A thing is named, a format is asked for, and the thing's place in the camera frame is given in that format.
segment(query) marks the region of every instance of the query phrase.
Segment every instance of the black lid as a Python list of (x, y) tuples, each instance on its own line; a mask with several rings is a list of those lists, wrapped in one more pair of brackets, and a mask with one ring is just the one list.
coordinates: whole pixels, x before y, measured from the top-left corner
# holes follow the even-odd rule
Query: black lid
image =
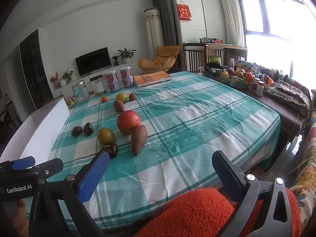
[(102, 75), (95, 76), (95, 77), (93, 77), (93, 78), (90, 78), (90, 82), (91, 82), (91, 81), (94, 81), (94, 80), (98, 80), (98, 79), (100, 79), (100, 78), (102, 78)]

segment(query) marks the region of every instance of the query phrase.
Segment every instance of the dark cabinet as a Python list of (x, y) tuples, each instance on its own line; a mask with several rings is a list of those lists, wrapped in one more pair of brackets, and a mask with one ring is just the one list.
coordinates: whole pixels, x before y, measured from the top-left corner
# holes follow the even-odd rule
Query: dark cabinet
[(53, 99), (40, 53), (38, 30), (20, 43), (22, 68), (33, 103), (38, 110)]

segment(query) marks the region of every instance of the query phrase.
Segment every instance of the white vase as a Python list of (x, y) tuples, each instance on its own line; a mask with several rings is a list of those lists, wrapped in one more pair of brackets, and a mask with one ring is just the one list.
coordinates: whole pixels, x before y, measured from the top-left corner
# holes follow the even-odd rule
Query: white vase
[(60, 82), (59, 82), (59, 84), (60, 84), (60, 86), (65, 86), (66, 84), (67, 84), (67, 81), (66, 81), (66, 79), (63, 79), (63, 80), (61, 80)]
[(124, 58), (124, 64), (130, 63), (131, 62), (131, 58)]

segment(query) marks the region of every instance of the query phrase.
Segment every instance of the human hand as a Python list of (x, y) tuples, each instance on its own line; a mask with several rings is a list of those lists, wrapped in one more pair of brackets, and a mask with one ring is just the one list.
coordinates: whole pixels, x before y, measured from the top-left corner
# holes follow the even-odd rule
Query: human hand
[(18, 208), (15, 217), (12, 219), (12, 225), (21, 237), (28, 237), (28, 220), (26, 219), (25, 201), (17, 200)]

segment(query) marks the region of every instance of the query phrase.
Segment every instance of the television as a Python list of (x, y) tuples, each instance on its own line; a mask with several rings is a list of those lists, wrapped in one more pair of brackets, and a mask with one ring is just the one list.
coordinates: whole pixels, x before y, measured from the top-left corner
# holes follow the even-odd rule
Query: television
[(111, 65), (107, 47), (77, 57), (75, 60), (80, 76)]

